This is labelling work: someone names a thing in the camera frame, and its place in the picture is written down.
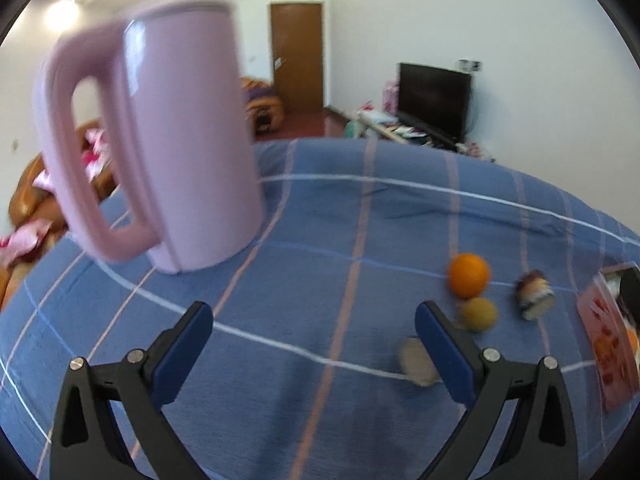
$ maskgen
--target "pink mug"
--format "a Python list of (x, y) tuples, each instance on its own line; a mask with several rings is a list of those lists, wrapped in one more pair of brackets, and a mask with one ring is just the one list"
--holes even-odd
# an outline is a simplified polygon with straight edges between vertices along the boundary
[[(71, 99), (98, 86), (115, 174), (132, 214), (112, 230), (84, 174)], [(117, 262), (148, 251), (176, 273), (246, 247), (264, 220), (241, 93), (231, 11), (164, 4), (61, 40), (34, 92), (56, 197), (81, 247)]]

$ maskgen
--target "television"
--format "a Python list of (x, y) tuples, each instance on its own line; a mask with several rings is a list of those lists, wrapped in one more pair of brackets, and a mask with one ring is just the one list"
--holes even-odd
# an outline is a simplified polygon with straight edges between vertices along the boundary
[(450, 147), (464, 142), (471, 75), (407, 63), (400, 64), (399, 72), (398, 119), (401, 123), (436, 135)]

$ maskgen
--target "brown leather sofa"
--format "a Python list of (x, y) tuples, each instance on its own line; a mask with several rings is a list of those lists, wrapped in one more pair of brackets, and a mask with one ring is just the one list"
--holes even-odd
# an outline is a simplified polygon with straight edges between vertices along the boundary
[[(100, 121), (98, 119), (89, 121), (79, 126), (76, 130), (78, 141), (81, 143), (83, 150), (89, 147), (84, 138), (84, 133), (91, 128), (100, 128)], [(51, 226), (52, 232), (64, 230), (66, 229), (66, 221), (62, 211), (60, 211), (56, 197), (48, 191), (33, 187), (34, 179), (42, 170), (44, 170), (44, 162), (42, 156), (39, 155), (28, 164), (18, 182), (18, 187), (9, 203), (9, 217), (16, 227), (20, 227), (31, 220), (43, 218), (53, 222)], [(107, 198), (116, 187), (111, 168), (107, 167), (94, 179), (92, 184), (100, 201)]]
[(4, 306), (4, 293), (11, 279), (11, 272), (8, 269), (0, 267), (0, 306)]
[[(84, 138), (84, 133), (91, 128), (100, 128), (100, 121), (89, 121), (79, 126), (76, 130), (78, 142), (82, 145), (83, 150), (89, 148), (89, 144)], [(18, 187), (9, 204), (9, 217), (15, 227), (20, 227), (31, 220), (37, 219), (51, 220), (53, 224), (49, 235), (47, 235), (40, 247), (20, 258), (9, 269), (0, 267), (0, 308), (8, 303), (37, 260), (49, 252), (67, 229), (65, 217), (60, 210), (56, 197), (48, 191), (33, 187), (34, 179), (42, 170), (44, 170), (44, 163), (42, 156), (39, 155), (29, 163), (18, 182)], [(93, 180), (92, 184), (100, 202), (111, 195), (116, 187), (111, 168), (107, 167)]]
[(261, 79), (243, 77), (240, 81), (247, 100), (246, 113), (254, 134), (278, 131), (282, 127), (285, 112), (284, 104), (273, 87)]

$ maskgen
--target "red floor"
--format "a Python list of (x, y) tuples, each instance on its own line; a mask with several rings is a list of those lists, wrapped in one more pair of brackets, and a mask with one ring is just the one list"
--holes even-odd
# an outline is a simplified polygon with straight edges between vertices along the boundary
[(299, 137), (342, 137), (345, 121), (328, 112), (288, 114), (281, 129), (255, 140), (297, 139)]

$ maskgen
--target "clutter on tv stand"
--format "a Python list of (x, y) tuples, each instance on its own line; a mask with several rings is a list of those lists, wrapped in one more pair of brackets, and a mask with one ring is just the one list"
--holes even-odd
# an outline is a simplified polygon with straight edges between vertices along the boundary
[(423, 129), (407, 126), (388, 112), (376, 110), (371, 102), (360, 107), (356, 122), (359, 123), (356, 137), (376, 136), (399, 144), (427, 146), (495, 162), (495, 159), (476, 142), (456, 143), (445, 132), (438, 131), (428, 124), (425, 124)]

